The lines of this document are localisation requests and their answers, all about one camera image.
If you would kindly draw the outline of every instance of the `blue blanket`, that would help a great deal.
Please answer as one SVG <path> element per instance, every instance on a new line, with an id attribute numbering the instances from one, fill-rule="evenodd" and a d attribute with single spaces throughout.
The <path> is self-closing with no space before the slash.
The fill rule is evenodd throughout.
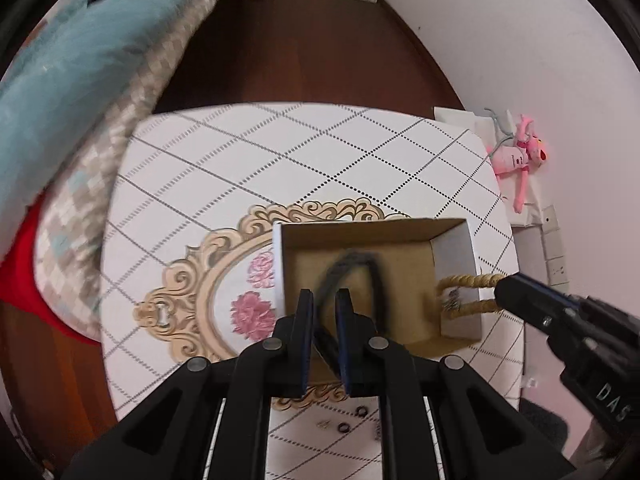
<path id="1" fill-rule="evenodd" d="M 75 0 L 0 86 L 0 260 L 26 209 L 190 0 Z"/>

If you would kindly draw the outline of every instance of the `pink rose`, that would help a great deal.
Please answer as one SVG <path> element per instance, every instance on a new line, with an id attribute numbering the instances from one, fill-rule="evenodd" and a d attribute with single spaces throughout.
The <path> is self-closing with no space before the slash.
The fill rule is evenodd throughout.
<path id="1" fill-rule="evenodd" d="M 273 253 L 269 249 L 258 254 L 249 264 L 247 282 L 254 288 L 271 288 L 273 286 Z"/>
<path id="2" fill-rule="evenodd" d="M 260 299 L 260 292 L 250 290 L 231 302 L 231 321 L 236 326 L 234 333 L 245 339 L 261 341 L 271 335 L 276 325 L 276 314 L 271 301 Z"/>

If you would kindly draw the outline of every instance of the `baseboard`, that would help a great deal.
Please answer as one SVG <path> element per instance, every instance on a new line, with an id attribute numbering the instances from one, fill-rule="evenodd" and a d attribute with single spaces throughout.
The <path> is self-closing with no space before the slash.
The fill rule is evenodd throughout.
<path id="1" fill-rule="evenodd" d="M 425 63 L 427 69 L 438 81 L 444 95 L 444 102 L 441 104 L 441 106 L 447 108 L 456 108 L 457 110 L 464 110 L 465 108 L 463 107 L 462 102 L 460 102 L 460 98 L 457 96 L 456 91 L 452 88 L 451 83 L 449 83 L 449 80 L 444 75 L 442 69 L 439 67 L 433 57 L 431 57 L 429 51 L 422 44 L 420 38 L 415 35 L 414 31 L 411 30 L 411 27 L 406 24 L 405 20 L 400 17 L 400 15 L 394 10 L 394 8 L 389 5 L 388 1 L 378 0 L 378 4 L 383 7 L 386 12 L 388 12 L 389 16 L 402 29 L 407 39 L 411 42 L 411 44 L 418 52 L 420 58 Z"/>

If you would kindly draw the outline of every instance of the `white table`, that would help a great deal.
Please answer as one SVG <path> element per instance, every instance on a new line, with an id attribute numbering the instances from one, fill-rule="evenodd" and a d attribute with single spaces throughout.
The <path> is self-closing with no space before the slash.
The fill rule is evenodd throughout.
<path id="1" fill-rule="evenodd" d="M 256 233 L 276 219 L 353 219 L 354 205 L 372 218 L 467 218 L 482 272 L 518 270 L 485 148 L 459 127 L 294 103 L 200 108 L 141 123 L 120 168 L 102 254 L 102 348 L 117 417 L 188 357 L 228 358 L 269 329 L 280 313 L 270 310 L 269 240 Z M 221 255 L 231 263 L 220 267 Z M 247 301 L 261 302 L 262 324 L 234 322 L 232 303 Z M 458 354 L 517 406 L 522 322 L 503 312 L 484 314 L 483 323 L 483 341 Z M 366 419 L 353 414 L 363 403 Z M 375 399 L 348 399 L 272 410 L 268 480 L 380 478 L 376 409 Z M 317 427 L 324 420 L 327 430 Z M 342 421 L 353 426 L 347 436 L 335 429 Z"/>

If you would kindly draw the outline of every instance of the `white lettering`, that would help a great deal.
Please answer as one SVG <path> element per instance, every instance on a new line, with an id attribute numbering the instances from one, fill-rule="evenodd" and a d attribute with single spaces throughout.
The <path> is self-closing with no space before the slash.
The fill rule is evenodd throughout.
<path id="1" fill-rule="evenodd" d="M 613 413 L 616 409 L 616 406 L 618 405 L 618 401 L 620 400 L 620 396 L 617 396 L 615 399 L 613 399 L 609 404 L 607 404 L 607 408 L 609 408 L 611 410 L 611 413 Z"/>
<path id="2" fill-rule="evenodd" d="M 631 406 L 628 404 L 620 410 L 620 413 L 618 413 L 618 415 L 616 416 L 616 420 L 618 422 L 622 422 L 622 420 L 624 420 L 624 418 L 626 417 L 626 414 L 630 411 L 631 411 Z"/>
<path id="3" fill-rule="evenodd" d="M 610 392 L 611 392 L 611 385 L 609 383 L 606 383 L 600 390 L 600 393 L 596 395 L 596 399 L 604 400 L 607 398 Z"/>

